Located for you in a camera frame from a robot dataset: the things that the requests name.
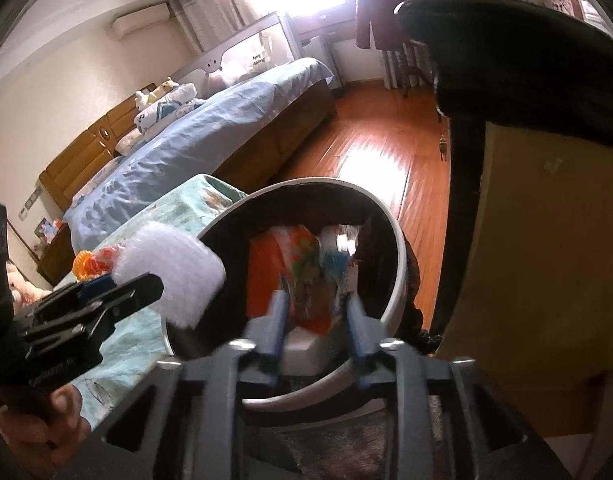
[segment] wooden floor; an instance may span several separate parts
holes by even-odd
[[[448,162],[439,155],[446,121],[437,122],[430,89],[357,86],[336,101],[337,117],[311,134],[276,181],[332,176],[368,189],[400,221],[419,262],[416,306],[425,328],[433,314],[448,208]]]

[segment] red jacket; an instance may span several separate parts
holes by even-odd
[[[371,48],[370,30],[378,50],[400,50],[410,40],[397,23],[394,10],[405,0],[357,0],[355,8],[355,42]]]

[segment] air conditioner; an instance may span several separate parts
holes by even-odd
[[[152,23],[164,22],[169,17],[169,7],[166,4],[159,4],[122,16],[116,19],[110,28],[116,39],[119,40],[129,32],[138,30],[138,28],[145,27],[146,25],[151,25]]]

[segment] finger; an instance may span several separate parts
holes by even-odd
[[[80,423],[82,395],[72,385],[64,386],[51,394],[51,402],[57,415],[48,425],[48,439],[60,446],[72,439]]]
[[[68,444],[58,447],[51,453],[51,460],[56,465],[64,465],[79,449],[83,441],[91,434],[91,425],[85,418],[80,419],[77,432]]]
[[[9,448],[20,465],[33,477],[47,480],[55,473],[56,466],[51,459],[51,450],[47,444],[28,444],[12,440]]]
[[[4,433],[2,431],[2,428],[0,428],[0,436],[2,437],[2,439],[6,442],[6,445],[8,446],[11,443],[11,439],[9,437],[6,436],[6,433]]]
[[[20,442],[42,443],[48,438],[48,427],[42,419],[6,406],[0,408],[0,429],[9,439]]]

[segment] bed frame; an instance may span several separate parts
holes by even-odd
[[[131,96],[78,135],[40,174],[40,182],[62,211],[113,158],[118,141],[135,127],[137,114]],[[321,80],[227,158],[213,175],[248,193],[261,189],[304,139],[333,115],[333,95]]]

